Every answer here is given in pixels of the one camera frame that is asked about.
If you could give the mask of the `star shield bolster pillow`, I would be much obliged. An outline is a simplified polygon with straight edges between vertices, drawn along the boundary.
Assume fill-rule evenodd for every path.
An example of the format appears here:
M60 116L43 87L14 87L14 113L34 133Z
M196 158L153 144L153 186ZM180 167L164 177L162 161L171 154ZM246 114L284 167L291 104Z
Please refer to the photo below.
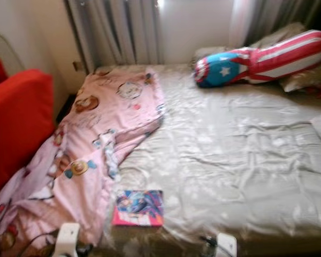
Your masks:
M212 54L194 66L193 79L202 88L244 80L260 84L309 70L321 62L321 31L309 30L268 48L239 48Z

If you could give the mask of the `pink cartoon blanket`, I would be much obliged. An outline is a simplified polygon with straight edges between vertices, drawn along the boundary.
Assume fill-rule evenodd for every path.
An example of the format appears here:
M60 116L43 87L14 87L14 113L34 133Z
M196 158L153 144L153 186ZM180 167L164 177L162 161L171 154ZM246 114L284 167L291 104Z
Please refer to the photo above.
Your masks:
M48 257L63 223L97 245L119 164L162 124L156 71L90 74L72 110L0 191L0 257Z

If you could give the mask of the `beige floral pillow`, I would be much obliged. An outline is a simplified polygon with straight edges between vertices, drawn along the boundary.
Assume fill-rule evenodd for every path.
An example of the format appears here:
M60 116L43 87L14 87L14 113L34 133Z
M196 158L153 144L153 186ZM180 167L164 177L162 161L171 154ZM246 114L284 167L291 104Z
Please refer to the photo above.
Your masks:
M288 24L284 27L281 27L277 31L263 37L259 41L254 42L253 44L249 45L249 47L258 49L269 48L305 31L307 31L305 25L301 24L300 22L294 22L293 24Z
M288 93L302 90L321 96L321 62L312 69L280 79L279 84Z

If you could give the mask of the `red covered mattress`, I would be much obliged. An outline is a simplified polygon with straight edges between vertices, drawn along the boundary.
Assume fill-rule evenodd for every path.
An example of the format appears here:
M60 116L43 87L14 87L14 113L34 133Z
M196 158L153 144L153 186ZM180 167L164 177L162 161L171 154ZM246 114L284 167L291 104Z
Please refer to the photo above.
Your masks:
M21 71L0 83L0 190L55 130L51 75Z

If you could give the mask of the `colourful cartoon book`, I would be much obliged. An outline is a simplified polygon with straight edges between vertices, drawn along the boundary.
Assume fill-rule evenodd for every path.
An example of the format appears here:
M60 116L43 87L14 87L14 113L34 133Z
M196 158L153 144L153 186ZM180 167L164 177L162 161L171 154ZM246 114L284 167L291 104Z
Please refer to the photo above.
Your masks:
M163 191L122 190L117 192L112 212L112 225L160 227L163 223Z

